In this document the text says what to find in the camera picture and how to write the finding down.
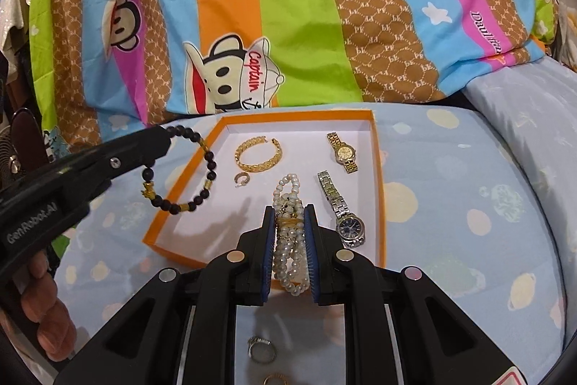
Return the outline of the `left hand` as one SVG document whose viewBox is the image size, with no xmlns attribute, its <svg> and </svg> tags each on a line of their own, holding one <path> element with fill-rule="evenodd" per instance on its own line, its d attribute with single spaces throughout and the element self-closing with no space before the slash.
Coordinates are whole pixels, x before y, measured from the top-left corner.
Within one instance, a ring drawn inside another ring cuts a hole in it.
<svg viewBox="0 0 577 385">
<path fill-rule="evenodd" d="M 23 313 L 37 327 L 36 337 L 42 350 L 53 362 L 67 359 L 74 350 L 77 331 L 69 310 L 58 298 L 46 251 L 37 252 L 13 279 Z"/>
</svg>

